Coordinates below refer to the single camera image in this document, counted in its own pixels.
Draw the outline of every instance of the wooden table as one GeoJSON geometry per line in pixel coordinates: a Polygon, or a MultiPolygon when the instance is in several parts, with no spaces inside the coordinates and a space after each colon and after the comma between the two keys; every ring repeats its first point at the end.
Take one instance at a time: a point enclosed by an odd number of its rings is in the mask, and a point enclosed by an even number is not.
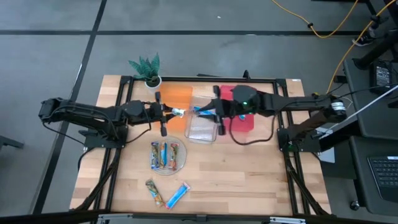
{"type": "MultiPolygon", "coordinates": [[[[104,76],[97,106],[107,107],[115,104],[120,78],[119,75],[104,76]]],[[[303,96],[300,80],[286,81],[289,96],[303,96]]],[[[213,96],[212,86],[224,83],[175,82],[175,84],[191,85],[193,96],[213,96]]],[[[273,92],[271,84],[245,85],[253,86],[261,91],[273,92]]],[[[149,94],[143,82],[134,82],[132,100],[154,101],[154,96],[149,94]]],[[[293,112],[292,115],[294,123],[300,123],[308,118],[306,111],[293,112]]],[[[254,129],[243,141],[264,139],[270,135],[271,117],[255,115],[254,123],[254,129]]],[[[147,124],[131,127],[128,139],[137,136],[147,127],[147,124]]],[[[150,169],[150,142],[162,138],[160,130],[152,128],[152,131],[128,144],[122,150],[112,211],[230,215],[292,214],[283,155],[279,151],[275,135],[269,142],[239,146],[232,142],[228,135],[218,136],[213,144],[198,144],[190,142],[184,133],[169,131],[168,134],[179,138],[187,148],[185,166],[170,176],[157,175],[150,169]],[[191,190],[171,211],[164,207],[157,208],[145,186],[145,181],[150,178],[153,178],[165,201],[184,181],[190,185],[191,190]]],[[[306,186],[323,209],[330,212],[318,159],[310,153],[300,153],[300,156],[306,186]]],[[[100,176],[103,157],[104,149],[99,148],[92,150],[83,158],[70,208],[79,206],[93,190],[100,176]]],[[[104,208],[107,189],[108,185],[105,185],[101,208],[104,208]]],[[[299,202],[299,211],[302,211],[300,191],[297,186],[295,192],[299,202]]]]}

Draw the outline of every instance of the potted plant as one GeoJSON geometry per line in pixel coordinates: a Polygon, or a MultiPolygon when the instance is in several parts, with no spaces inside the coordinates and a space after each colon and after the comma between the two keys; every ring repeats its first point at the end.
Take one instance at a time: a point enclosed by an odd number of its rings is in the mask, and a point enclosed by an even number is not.
{"type": "Polygon", "coordinates": [[[139,63],[129,61],[130,65],[138,72],[138,75],[134,75],[134,78],[145,81],[145,86],[149,91],[155,93],[158,91],[162,78],[158,75],[160,67],[159,54],[149,62],[147,58],[144,60],[141,56],[139,57],[139,63]]]}

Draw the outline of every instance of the artificial plant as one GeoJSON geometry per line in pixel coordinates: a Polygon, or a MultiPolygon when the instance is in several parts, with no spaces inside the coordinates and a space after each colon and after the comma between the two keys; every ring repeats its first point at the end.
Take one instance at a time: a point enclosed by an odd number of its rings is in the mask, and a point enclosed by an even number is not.
{"type": "Polygon", "coordinates": [[[149,62],[147,58],[144,60],[141,56],[139,57],[139,63],[129,61],[130,65],[138,72],[138,75],[134,75],[134,78],[138,80],[146,81],[150,87],[155,87],[159,84],[160,78],[158,75],[160,67],[159,54],[149,62]]]}

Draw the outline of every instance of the orange board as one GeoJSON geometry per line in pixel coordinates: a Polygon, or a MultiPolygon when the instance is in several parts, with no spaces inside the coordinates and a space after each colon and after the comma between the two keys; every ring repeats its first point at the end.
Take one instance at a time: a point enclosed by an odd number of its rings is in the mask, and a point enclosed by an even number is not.
{"type": "MultiPolygon", "coordinates": [[[[162,102],[169,107],[188,110],[192,99],[192,86],[163,83],[160,86],[162,102]]],[[[167,129],[185,131],[187,117],[175,117],[167,123],[167,129]]]]}

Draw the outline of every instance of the keyboard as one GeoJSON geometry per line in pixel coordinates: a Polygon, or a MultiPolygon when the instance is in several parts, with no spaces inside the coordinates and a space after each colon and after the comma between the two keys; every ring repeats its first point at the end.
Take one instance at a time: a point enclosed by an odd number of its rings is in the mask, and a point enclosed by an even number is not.
{"type": "Polygon", "coordinates": [[[398,203],[398,156],[369,157],[381,198],[398,203]]]}

